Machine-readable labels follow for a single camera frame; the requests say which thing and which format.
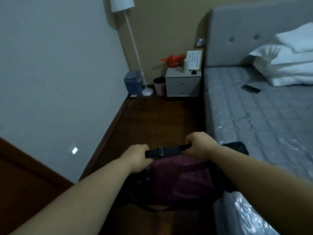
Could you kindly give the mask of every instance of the drawer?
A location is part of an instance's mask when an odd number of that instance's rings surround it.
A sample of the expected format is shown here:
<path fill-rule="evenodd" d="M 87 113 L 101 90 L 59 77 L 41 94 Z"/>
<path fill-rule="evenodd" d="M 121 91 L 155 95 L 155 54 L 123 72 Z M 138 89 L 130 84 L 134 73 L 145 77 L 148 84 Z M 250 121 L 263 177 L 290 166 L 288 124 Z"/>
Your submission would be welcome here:
<path fill-rule="evenodd" d="M 166 87 L 167 96 L 199 96 L 199 86 L 196 87 Z"/>
<path fill-rule="evenodd" d="M 197 86 L 200 84 L 200 77 L 167 77 L 166 86 Z"/>

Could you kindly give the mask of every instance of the person's left hand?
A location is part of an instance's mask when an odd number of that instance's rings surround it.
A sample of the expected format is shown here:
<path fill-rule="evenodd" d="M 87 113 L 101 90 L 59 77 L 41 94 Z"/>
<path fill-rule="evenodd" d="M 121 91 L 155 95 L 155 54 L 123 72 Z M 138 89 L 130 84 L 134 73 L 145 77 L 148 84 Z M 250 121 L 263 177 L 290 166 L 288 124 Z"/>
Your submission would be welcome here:
<path fill-rule="evenodd" d="M 146 158 L 145 152 L 149 150 L 146 144 L 136 144 L 130 146 L 120 157 L 130 166 L 131 173 L 138 173 L 153 162 L 152 158 Z"/>

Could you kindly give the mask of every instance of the black phone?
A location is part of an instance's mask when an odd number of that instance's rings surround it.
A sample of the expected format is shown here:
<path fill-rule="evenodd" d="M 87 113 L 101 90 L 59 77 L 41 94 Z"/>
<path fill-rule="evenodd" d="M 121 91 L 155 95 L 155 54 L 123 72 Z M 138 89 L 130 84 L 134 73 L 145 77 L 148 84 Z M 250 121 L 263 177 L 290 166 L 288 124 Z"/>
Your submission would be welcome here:
<path fill-rule="evenodd" d="M 243 85 L 241 89 L 247 90 L 248 92 L 258 94 L 261 90 L 249 85 Z"/>

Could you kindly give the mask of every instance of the plastic wrap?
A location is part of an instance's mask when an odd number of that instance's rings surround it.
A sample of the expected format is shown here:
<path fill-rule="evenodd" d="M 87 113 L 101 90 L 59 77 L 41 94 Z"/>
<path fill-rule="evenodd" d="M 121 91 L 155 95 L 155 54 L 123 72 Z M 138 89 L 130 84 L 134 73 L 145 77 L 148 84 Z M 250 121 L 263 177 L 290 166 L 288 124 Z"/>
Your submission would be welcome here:
<path fill-rule="evenodd" d="M 207 132 L 219 144 L 241 141 L 251 157 L 313 181 L 312 89 L 273 87 L 253 67 L 207 68 Z M 218 234 L 278 234 L 239 192 L 225 193 L 214 213 Z"/>

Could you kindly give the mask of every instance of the strap adjuster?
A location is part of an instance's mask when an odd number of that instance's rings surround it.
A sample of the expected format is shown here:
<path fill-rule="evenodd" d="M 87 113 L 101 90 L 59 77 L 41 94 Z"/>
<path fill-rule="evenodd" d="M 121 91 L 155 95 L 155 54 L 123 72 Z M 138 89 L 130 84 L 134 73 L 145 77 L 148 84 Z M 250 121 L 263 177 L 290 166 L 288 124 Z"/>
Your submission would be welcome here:
<path fill-rule="evenodd" d="M 159 147 L 156 149 L 156 156 L 157 157 L 163 157 L 164 156 L 164 152 L 163 152 L 163 148 Z"/>

